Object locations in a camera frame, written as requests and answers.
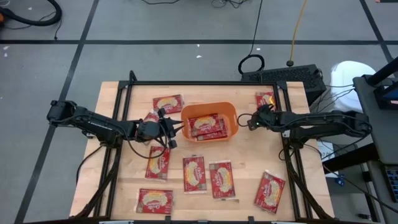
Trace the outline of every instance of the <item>yellow cable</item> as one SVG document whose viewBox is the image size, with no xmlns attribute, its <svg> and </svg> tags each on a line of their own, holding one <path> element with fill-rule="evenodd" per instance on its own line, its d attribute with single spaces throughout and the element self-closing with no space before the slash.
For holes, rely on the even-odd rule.
<svg viewBox="0 0 398 224">
<path fill-rule="evenodd" d="M 297 21 L 296 27 L 294 28 L 294 34 L 293 34 L 293 40 L 292 40 L 292 49 L 291 49 L 291 51 L 290 51 L 290 60 L 293 60 L 293 55 L 294 55 L 294 42 L 295 42 L 295 40 L 296 40 L 297 28 L 299 27 L 301 18 L 303 17 L 304 9 L 305 9 L 305 5 L 306 5 L 306 4 L 307 4 L 307 0 L 304 0 L 303 7 L 301 8 L 301 11 L 300 11 L 300 16 L 298 17 L 298 21 Z"/>
</svg>

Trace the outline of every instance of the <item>black cable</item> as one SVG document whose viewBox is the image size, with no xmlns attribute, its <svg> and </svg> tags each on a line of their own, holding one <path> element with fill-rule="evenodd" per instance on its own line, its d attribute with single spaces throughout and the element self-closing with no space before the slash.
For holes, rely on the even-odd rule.
<svg viewBox="0 0 398 224">
<path fill-rule="evenodd" d="M 333 155 L 333 154 L 335 154 L 335 153 L 337 153 L 337 152 L 342 151 L 343 149 L 346 149 L 346 148 L 348 148 L 348 147 L 350 147 L 350 146 L 352 146 L 352 145 L 354 145 L 354 144 L 356 144 L 356 143 L 362 141 L 364 138 L 366 138 L 366 136 L 368 136 L 368 135 L 365 135 L 365 136 L 363 136 L 362 138 L 360 138 L 359 140 L 357 140 L 357 141 L 355 141 L 355 142 L 353 142 L 353 143 L 351 143 L 351 144 L 348 144 L 348 145 L 346 145 L 346 146 L 344 146 L 344 147 L 341 147 L 341 148 L 339 148 L 339 149 L 333 151 L 333 152 L 330 153 L 330 154 L 325 155 L 324 157 L 322 157 L 322 159 L 327 158 L 327 157 L 329 157 L 329 156 L 331 156 L 331 155 Z"/>
<path fill-rule="evenodd" d="M 329 89 L 328 91 L 326 91 L 326 93 L 325 93 L 324 95 L 322 95 L 322 96 L 319 98 L 319 101 L 318 101 L 318 104 L 317 104 L 317 112 L 318 112 L 318 109 L 319 109 L 319 105 L 320 105 L 321 102 L 323 101 L 324 97 L 330 92 L 330 90 L 331 90 L 331 89 Z"/>
<path fill-rule="evenodd" d="M 326 105 L 325 107 L 323 107 L 319 112 L 322 112 L 324 109 L 326 109 L 329 105 L 331 105 L 332 103 L 334 103 L 336 100 L 338 100 L 339 98 L 347 95 L 348 93 L 351 93 L 354 89 L 350 89 L 347 93 L 337 97 L 335 100 L 333 100 L 332 102 L 330 102 L 328 105 Z"/>
<path fill-rule="evenodd" d="M 262 8 L 262 0 L 261 0 L 261 2 L 260 2 L 259 14 L 257 15 L 256 28 L 254 29 L 254 36 L 253 36 L 253 41 L 252 41 L 252 43 L 251 43 L 251 50 L 250 50 L 250 53 L 248 54 L 248 56 L 244 57 L 244 58 L 239 62 L 239 65 L 238 65 L 238 72 L 239 72 L 241 75 L 243 75 L 242 64 L 243 64 L 247 59 L 249 59 L 249 58 L 256 57 L 256 58 L 260 59 L 260 61 L 261 61 L 261 66 L 260 66 L 259 69 L 257 69 L 257 71 L 262 71 L 262 70 L 264 69 L 264 67 L 265 67 L 265 64 L 266 64 L 265 61 L 264 61 L 264 57 L 262 57 L 261 55 L 258 55 L 258 54 L 255 54 L 255 55 L 252 55 L 252 54 L 251 54 L 252 51 L 253 51 L 253 47 L 254 47 L 254 41 L 256 40 L 257 28 L 258 28 L 258 25 L 259 25 L 260 14 L 261 14 L 261 8 Z"/>
<path fill-rule="evenodd" d="M 164 146 L 164 142 L 163 142 L 163 140 L 162 139 L 154 139 L 155 141 L 157 141 L 157 142 L 159 142 L 159 144 L 161 144 L 162 146 Z"/>
<path fill-rule="evenodd" d="M 41 17 L 38 21 L 42 21 L 43 19 L 45 19 L 45 18 L 47 18 L 47 17 L 49 17 L 49 16 L 52 16 L 54 13 L 56 13 L 56 12 L 51 12 L 50 14 Z M 19 29 L 26 29 L 26 28 L 29 28 L 29 27 L 31 27 L 31 26 L 32 26 L 32 25 L 28 25 L 28 26 L 24 26 L 24 27 L 8 27 L 8 26 L 4 26 L 4 28 L 10 29 L 10 30 L 19 30 Z"/>
<path fill-rule="evenodd" d="M 77 171 L 76 171 L 76 184 L 77 184 L 77 182 L 78 182 L 78 180 L 79 180 L 79 174 L 80 174 L 80 169 L 81 169 L 82 165 L 86 162 L 86 160 L 87 160 L 88 158 L 90 158 L 92 155 L 96 154 L 102 147 L 103 147 L 103 146 L 99 146 L 99 147 L 98 147 L 97 149 L 95 149 L 92 153 L 90 153 L 87 157 L 85 157 L 85 159 L 83 159 L 83 161 L 80 163 L 80 165 L 79 165 L 79 167 L 77 168 Z"/>
<path fill-rule="evenodd" d="M 163 151 L 162 151 L 159 155 L 157 155 L 157 156 L 152 156 L 152 157 L 148 157 L 148 156 L 143 156 L 143 155 L 139 154 L 139 153 L 133 148 L 133 146 L 131 145 L 130 139 L 128 138 L 127 131 L 126 131 L 124 128 L 122 128 L 122 127 L 119 126 L 119 128 L 121 128 L 121 129 L 123 130 L 124 135 L 125 135 L 125 137 L 126 137 L 126 139 L 127 139 L 127 143 L 129 143 L 129 146 L 130 146 L 131 150 L 132 150 L 133 152 L 135 152 L 139 157 L 144 158 L 144 159 L 155 159 L 155 158 L 158 158 L 158 157 L 162 156 L 162 155 L 164 154 L 164 152 L 166 151 L 166 149 L 167 149 L 167 135 L 166 135 L 166 131 L 165 131 L 164 127 L 163 127 L 162 125 L 160 125 L 160 127 L 162 128 L 163 134 L 164 134 L 164 136 L 165 136 L 165 138 L 166 138 L 166 143 L 163 145 L 164 149 L 163 149 Z"/>
<path fill-rule="evenodd" d="M 331 149 L 331 148 L 329 148 L 327 145 L 325 145 L 325 143 L 323 143 L 323 140 L 322 140 L 322 139 L 319 139 L 319 141 L 321 141 L 321 143 L 323 144 L 323 146 L 325 146 L 326 148 L 328 148 L 330 151 L 332 151 L 332 152 L 335 151 L 334 149 Z"/>
<path fill-rule="evenodd" d="M 55 2 L 55 0 L 47 0 L 50 4 L 53 5 L 55 8 L 55 15 L 53 18 L 46 20 L 46 21 L 32 21 L 29 19 L 22 18 L 21 16 L 15 15 L 10 9 L 5 9 L 0 7 L 0 13 L 3 14 L 5 17 L 10 19 L 14 19 L 15 21 L 21 22 L 23 24 L 32 25 L 32 26 L 49 26 L 52 24 L 57 23 L 62 17 L 62 9 L 60 5 Z"/>
<path fill-rule="evenodd" d="M 60 121 L 57 121 L 57 123 L 58 123 L 58 124 L 61 124 L 61 123 L 64 123 L 64 122 L 66 122 L 66 121 L 69 121 L 69 120 L 71 120 L 71 119 L 82 118 L 82 117 L 86 117 L 86 116 L 88 116 L 88 115 L 74 115 L 74 116 L 71 116 L 71 117 L 69 117 L 69 118 L 65 118 L 65 119 L 62 119 L 62 120 L 60 120 Z"/>
<path fill-rule="evenodd" d="M 61 17 L 61 19 L 60 19 L 60 24 L 58 25 L 58 28 L 57 28 L 57 30 L 55 31 L 54 40 L 58 40 L 57 34 L 58 34 L 58 30 L 60 30 L 61 26 L 62 26 L 62 17 Z"/>
<path fill-rule="evenodd" d="M 280 157 L 280 154 L 281 154 L 282 152 L 283 152 L 283 149 L 279 151 L 279 153 L 278 153 L 278 157 L 279 157 L 279 159 L 280 159 L 280 160 L 282 160 L 282 161 L 286 161 L 285 159 L 282 159 L 282 158 Z M 294 150 L 292 151 L 292 153 L 290 153 L 289 157 L 292 157 L 292 156 L 293 156 L 293 154 L 294 154 Z"/>
<path fill-rule="evenodd" d="M 47 18 L 47 17 L 53 15 L 54 13 L 56 13 L 56 12 L 51 12 L 50 14 L 41 17 L 38 21 L 42 21 L 43 19 L 45 19 L 45 18 Z M 32 26 L 32 25 L 28 25 L 28 26 L 24 26 L 24 27 L 7 27 L 7 26 L 4 26 L 4 28 L 5 28 L 5 29 L 10 29 L 10 30 L 20 30 L 20 29 L 29 28 L 29 27 L 31 27 L 31 26 Z M 57 30 L 55 31 L 54 40 L 58 40 L 57 34 L 58 34 L 58 31 L 59 31 L 59 29 L 61 28 L 61 26 L 62 26 L 62 17 L 61 17 L 61 19 L 59 20 L 58 28 L 57 28 Z"/>
<path fill-rule="evenodd" d="M 331 91 L 331 89 L 329 89 L 329 90 L 323 95 L 323 97 L 321 97 L 321 98 L 319 99 L 318 104 L 317 104 L 317 112 L 318 112 L 319 105 L 320 105 L 321 102 L 323 102 L 323 101 L 325 101 L 325 100 L 329 100 L 329 99 L 331 99 L 331 98 L 333 98 L 333 97 L 336 97 L 336 96 L 338 96 L 338 95 L 340 95 L 340 94 L 342 94 L 342 93 L 345 93 L 345 92 L 351 91 L 351 90 L 354 90 L 354 88 L 349 89 L 349 90 L 341 91 L 341 92 L 339 92 L 339 93 L 337 93 L 337 94 L 335 94 L 335 95 L 333 95 L 333 96 L 330 96 L 330 97 L 328 97 L 328 98 L 325 98 L 325 96 L 328 94 L 328 91 L 329 91 L 329 92 Z"/>
<path fill-rule="evenodd" d="M 355 130 L 355 129 L 353 129 L 352 127 L 350 127 L 350 126 L 348 126 L 348 124 L 346 124 L 346 123 L 343 123 L 343 122 L 336 122 L 337 124 L 341 124 L 341 125 L 343 125 L 343 126 L 346 126 L 348 129 L 350 129 L 352 132 L 354 132 L 354 133 L 357 133 L 357 134 L 359 134 L 359 135 L 362 135 L 362 134 L 364 134 L 362 131 L 357 131 L 357 130 Z M 368 126 L 368 131 L 367 131 L 367 133 L 365 133 L 365 134 L 369 134 L 372 130 L 373 130 L 373 127 L 368 123 L 368 122 L 364 122 L 367 126 Z"/>
<path fill-rule="evenodd" d="M 176 2 L 178 2 L 179 0 L 175 0 L 175 1 L 172 1 L 172 2 L 147 2 L 146 0 L 141 0 L 141 1 L 143 1 L 143 2 L 145 2 L 146 4 L 174 4 L 174 3 L 176 3 Z"/>
<path fill-rule="evenodd" d="M 303 144 L 303 145 L 304 145 L 304 146 L 308 146 L 308 147 L 310 147 L 310 148 L 316 150 L 316 152 L 319 153 L 319 156 L 322 158 L 322 153 L 319 151 L 319 149 L 317 149 L 317 148 L 315 148 L 315 147 L 313 147 L 313 146 L 310 146 L 309 144 Z"/>
<path fill-rule="evenodd" d="M 327 171 L 329 171 L 331 174 L 335 174 L 337 177 L 344 179 L 345 181 L 349 182 L 352 186 L 354 186 L 355 188 L 357 188 L 358 190 L 362 191 L 362 193 L 366 194 L 367 196 L 373 198 L 374 200 L 376 200 L 377 202 L 380 203 L 380 205 L 388 208 L 389 210 L 398 213 L 398 210 L 392 208 L 391 206 L 387 205 L 386 203 L 380 201 L 378 198 L 376 198 L 375 196 L 367 193 L 365 190 L 363 190 L 362 188 L 358 187 L 356 184 L 352 183 L 352 181 L 348 180 L 346 177 L 343 177 L 341 175 L 336 174 L 335 172 L 332 172 L 329 168 L 327 168 L 325 165 L 322 165 L 323 168 L 325 168 Z"/>
<path fill-rule="evenodd" d="M 240 127 L 247 127 L 248 124 L 247 124 L 247 125 L 242 125 L 242 124 L 239 123 L 239 118 L 241 118 L 243 115 L 253 116 L 253 114 L 243 113 L 243 114 L 239 115 L 238 118 L 237 118 L 237 122 L 238 122 L 238 125 L 239 125 Z"/>
<path fill-rule="evenodd" d="M 256 28 L 254 29 L 254 36 L 253 36 L 253 41 L 252 41 L 252 43 L 251 43 L 251 50 L 250 50 L 249 55 L 251 55 L 251 52 L 253 51 L 254 41 L 255 41 L 255 39 L 256 39 L 256 34 L 257 34 L 257 27 L 258 27 L 258 25 L 259 25 L 259 20 L 260 20 L 261 8 L 262 8 L 262 0 L 261 0 L 261 2 L 260 2 L 259 14 L 257 15 Z"/>
<path fill-rule="evenodd" d="M 240 1 L 240 2 L 236 2 L 236 1 L 232 1 L 232 0 L 225 0 L 225 1 L 228 1 L 229 3 L 231 3 L 231 5 L 232 5 L 235 9 L 237 9 L 237 8 L 241 7 L 241 5 L 242 5 L 243 3 L 245 3 L 246 1 L 248 1 L 248 0 L 242 0 L 242 1 Z"/>
</svg>

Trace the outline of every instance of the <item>keyboard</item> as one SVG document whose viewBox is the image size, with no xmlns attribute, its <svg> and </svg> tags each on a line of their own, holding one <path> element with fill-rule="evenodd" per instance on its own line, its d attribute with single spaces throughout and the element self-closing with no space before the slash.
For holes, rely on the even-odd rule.
<svg viewBox="0 0 398 224">
<path fill-rule="evenodd" d="M 277 81 L 303 82 L 308 105 L 311 105 L 326 90 L 322 77 L 316 72 L 317 70 L 317 66 L 312 64 L 258 72 L 246 72 L 242 75 L 241 80 L 244 82 L 258 83 Z"/>
<path fill-rule="evenodd" d="M 392 201 L 398 202 L 398 166 L 384 166 L 384 177 Z"/>
<path fill-rule="evenodd" d="M 244 73 L 242 81 L 259 82 L 262 77 L 263 82 L 276 82 L 285 80 L 288 82 L 303 82 L 304 88 L 314 88 L 320 78 L 315 70 L 315 65 L 304 65 L 290 68 L 278 68 L 264 70 L 261 72 Z"/>
</svg>

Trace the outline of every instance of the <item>snack bag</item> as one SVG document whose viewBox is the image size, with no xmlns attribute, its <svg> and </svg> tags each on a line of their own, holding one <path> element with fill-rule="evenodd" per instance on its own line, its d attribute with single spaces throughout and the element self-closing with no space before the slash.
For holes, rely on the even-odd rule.
<svg viewBox="0 0 398 224">
<path fill-rule="evenodd" d="M 262 175 L 259 190 L 254 204 L 271 213 L 276 213 L 280 197 L 285 186 L 285 180 L 265 171 Z"/>
<path fill-rule="evenodd" d="M 188 119 L 192 137 L 222 131 L 218 114 Z"/>
<path fill-rule="evenodd" d="M 151 146 L 149 157 L 154 157 L 163 152 L 162 146 Z M 147 172 L 145 178 L 154 180 L 167 180 L 167 171 L 169 169 L 170 149 L 167 148 L 165 152 L 154 159 L 148 159 Z"/>
<path fill-rule="evenodd" d="M 137 213 L 171 214 L 173 205 L 172 190 L 139 189 Z"/>
<path fill-rule="evenodd" d="M 257 92 L 256 93 L 257 108 L 262 105 L 274 105 L 272 110 L 276 110 L 276 102 L 273 92 Z"/>
<path fill-rule="evenodd" d="M 181 95 L 154 98 L 154 110 L 164 108 L 166 114 L 178 113 L 182 110 L 183 101 Z"/>
<path fill-rule="evenodd" d="M 209 165 L 213 198 L 235 197 L 232 165 L 230 161 L 211 162 Z"/>
<path fill-rule="evenodd" d="M 223 119 L 220 119 L 221 131 L 217 131 L 215 133 L 210 134 L 202 134 L 197 137 L 198 141 L 205 141 L 209 139 L 219 139 L 224 138 L 228 135 L 226 130 L 226 125 Z"/>
<path fill-rule="evenodd" d="M 182 164 L 184 171 L 184 192 L 206 192 L 205 160 L 203 156 L 183 158 Z"/>
</svg>

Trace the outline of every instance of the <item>black keyboard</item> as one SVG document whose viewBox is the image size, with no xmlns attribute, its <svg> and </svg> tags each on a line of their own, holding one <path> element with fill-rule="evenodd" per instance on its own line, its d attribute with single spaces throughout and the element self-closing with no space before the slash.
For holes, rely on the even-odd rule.
<svg viewBox="0 0 398 224">
<path fill-rule="evenodd" d="M 391 199 L 395 203 L 398 202 L 398 166 L 384 166 L 384 177 Z"/>
<path fill-rule="evenodd" d="M 317 86 L 321 77 L 315 72 L 315 65 L 296 66 L 291 68 L 278 68 L 264 70 L 261 72 L 244 73 L 242 81 L 259 82 L 262 77 L 263 82 L 303 82 L 304 88 L 314 88 Z"/>
</svg>

